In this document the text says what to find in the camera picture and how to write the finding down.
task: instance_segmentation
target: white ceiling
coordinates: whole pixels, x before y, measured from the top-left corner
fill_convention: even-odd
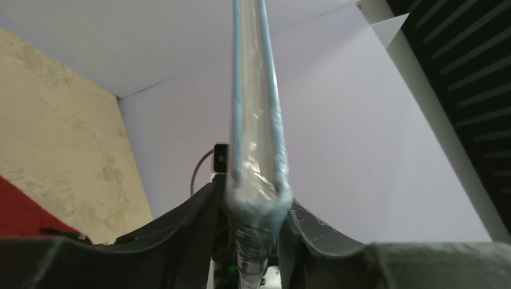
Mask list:
[[[352,0],[267,0],[273,34]],[[0,24],[118,96],[231,48],[232,0],[0,0]]]

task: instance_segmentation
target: stucco wall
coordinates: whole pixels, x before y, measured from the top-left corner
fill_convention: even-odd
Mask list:
[[[0,175],[96,243],[152,219],[115,97],[4,29]]]

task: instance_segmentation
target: black louvered shutter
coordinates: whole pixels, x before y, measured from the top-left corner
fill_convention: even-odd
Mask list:
[[[511,0],[387,0],[511,233]]]

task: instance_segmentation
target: white wall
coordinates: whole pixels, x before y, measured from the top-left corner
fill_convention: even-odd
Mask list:
[[[461,185],[493,241],[511,243],[511,237],[477,176],[452,124],[415,58],[404,34],[399,32],[387,50],[415,97],[433,133],[449,159]]]
[[[290,183],[306,208],[362,242],[489,240],[355,6],[286,30],[273,45]],[[227,56],[121,101],[156,217],[188,197],[198,159],[228,140],[230,69]]]
[[[351,0],[267,1],[274,32]],[[1,0],[0,23],[117,96],[197,69],[231,46],[233,0]]]

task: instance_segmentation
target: clear plastic film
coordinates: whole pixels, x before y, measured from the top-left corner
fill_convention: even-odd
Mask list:
[[[259,288],[292,203],[264,0],[234,0],[234,90],[226,201],[240,288]]]

